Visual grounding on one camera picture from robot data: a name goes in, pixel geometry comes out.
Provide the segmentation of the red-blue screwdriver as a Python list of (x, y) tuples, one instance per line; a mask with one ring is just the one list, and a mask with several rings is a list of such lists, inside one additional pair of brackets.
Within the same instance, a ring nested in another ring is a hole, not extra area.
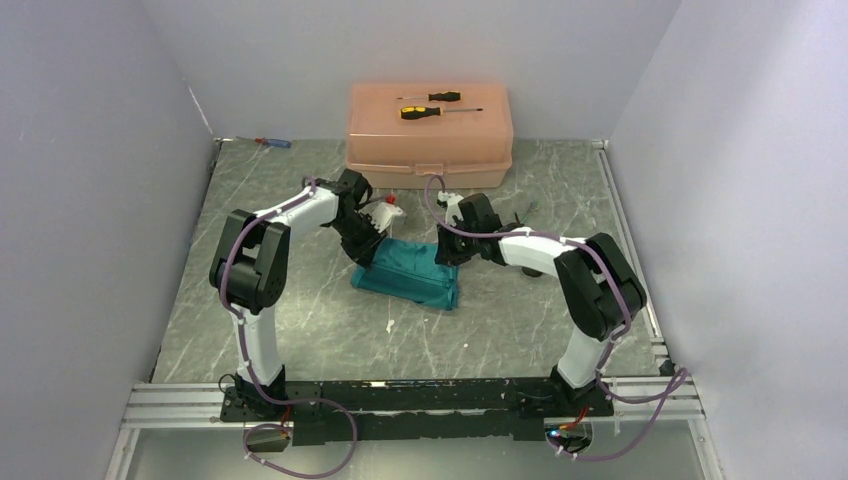
[(274, 148), (288, 149), (292, 146), (292, 143), (290, 141), (282, 140), (282, 139), (276, 139), (276, 138), (265, 138), (265, 137), (247, 138), (247, 137), (236, 136), (235, 140), (249, 141), (249, 142), (252, 142), (252, 143), (255, 143), (255, 144), (258, 144), (258, 145), (263, 145), (263, 146), (267, 146), (267, 147), (274, 147)]

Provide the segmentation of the large yellow-black screwdriver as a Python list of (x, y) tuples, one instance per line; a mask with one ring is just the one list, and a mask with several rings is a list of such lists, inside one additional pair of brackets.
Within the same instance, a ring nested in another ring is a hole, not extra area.
[(472, 113), (472, 112), (482, 112), (483, 108), (454, 108), (454, 109), (446, 109), (443, 107), (430, 107), (430, 106), (406, 106), (399, 110), (399, 117), (401, 120), (406, 121), (415, 121), (421, 120), (429, 117), (441, 117), (445, 114), (455, 114), (455, 113)]

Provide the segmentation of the pink plastic toolbox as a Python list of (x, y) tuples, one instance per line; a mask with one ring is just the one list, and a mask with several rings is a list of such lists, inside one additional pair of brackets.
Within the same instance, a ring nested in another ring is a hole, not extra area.
[[(458, 102), (397, 100), (458, 91)], [(406, 121), (406, 106), (483, 108)], [(346, 166), (375, 188), (421, 189), (432, 174), (450, 188), (494, 188), (512, 166), (507, 89), (497, 83), (360, 83), (351, 89)]]

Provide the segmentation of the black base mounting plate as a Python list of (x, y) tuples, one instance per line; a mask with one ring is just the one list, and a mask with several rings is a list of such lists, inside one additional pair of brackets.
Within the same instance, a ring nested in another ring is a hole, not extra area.
[(541, 439), (558, 421), (610, 417), (595, 386), (570, 393), (549, 377), (284, 381), (265, 400), (245, 380), (224, 391), (224, 423), (291, 422), (296, 446), (328, 442), (509, 437)]

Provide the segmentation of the teal cloth napkin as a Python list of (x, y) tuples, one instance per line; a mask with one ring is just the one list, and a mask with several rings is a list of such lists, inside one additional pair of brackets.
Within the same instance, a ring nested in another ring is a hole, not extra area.
[(350, 284), (424, 307), (452, 311), (459, 306), (459, 268), (437, 264), (437, 250), (433, 243), (385, 239), (371, 265), (354, 270)]

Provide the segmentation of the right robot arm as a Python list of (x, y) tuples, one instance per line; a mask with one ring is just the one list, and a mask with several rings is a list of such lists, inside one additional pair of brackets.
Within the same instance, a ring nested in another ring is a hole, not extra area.
[(436, 263), (459, 266), (476, 257), (528, 275), (559, 282), (574, 331), (553, 367), (551, 401), (574, 415), (597, 386), (614, 339), (628, 331), (646, 306), (646, 291), (616, 241), (606, 233), (586, 239), (535, 231), (521, 223), (502, 223), (488, 197), (440, 191)]

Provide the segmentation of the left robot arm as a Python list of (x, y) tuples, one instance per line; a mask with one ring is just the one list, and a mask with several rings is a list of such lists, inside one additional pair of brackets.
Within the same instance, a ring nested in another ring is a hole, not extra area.
[(362, 174), (346, 169), (336, 180), (307, 176), (293, 197), (256, 211), (236, 209), (225, 220), (209, 282), (233, 322), (237, 387), (261, 419), (279, 417), (289, 401), (275, 305), (287, 283), (291, 244), (332, 229), (347, 257), (369, 267), (392, 224), (405, 215), (393, 202), (372, 194)]

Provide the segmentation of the black spoon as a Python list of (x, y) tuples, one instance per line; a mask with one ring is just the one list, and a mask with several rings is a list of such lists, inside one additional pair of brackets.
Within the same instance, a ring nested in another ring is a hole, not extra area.
[(529, 268), (529, 267), (522, 267), (521, 271), (524, 275), (531, 277), (531, 278), (539, 278), (543, 275), (543, 272)]

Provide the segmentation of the small yellow-black screwdriver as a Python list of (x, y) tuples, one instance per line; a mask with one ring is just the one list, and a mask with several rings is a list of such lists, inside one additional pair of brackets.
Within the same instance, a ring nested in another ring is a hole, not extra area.
[(426, 101), (426, 102), (444, 102), (453, 103), (462, 99), (462, 94), (458, 91), (447, 91), (437, 93), (427, 93), (422, 95), (409, 95), (397, 97), (397, 100), (404, 101)]

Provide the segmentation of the aluminium frame rail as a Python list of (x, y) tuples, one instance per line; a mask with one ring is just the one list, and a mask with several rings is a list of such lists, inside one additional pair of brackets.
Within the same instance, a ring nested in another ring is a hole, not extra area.
[[(613, 377), (612, 389), (622, 396), (642, 396), (658, 392), (666, 381), (660, 377)], [(725, 479), (724, 469), (719, 460), (706, 414), (699, 396), (697, 384), (691, 377), (668, 398), (657, 417), (660, 421), (682, 421), (691, 434), (700, 470), (705, 479)], [(224, 420), (222, 412), (224, 393), (216, 383), (139, 383), (130, 394), (124, 409), (121, 430), (116, 443), (107, 479), (128, 478), (130, 459), (141, 430), (176, 429), (248, 429), (265, 421), (247, 419)], [(612, 417), (595, 419), (594, 423), (612, 422), (613, 431), (620, 433), (624, 422), (643, 422), (649, 420), (657, 402), (628, 405), (614, 401)], [(484, 410), (412, 410), (412, 413), (448, 415), (482, 415)]]

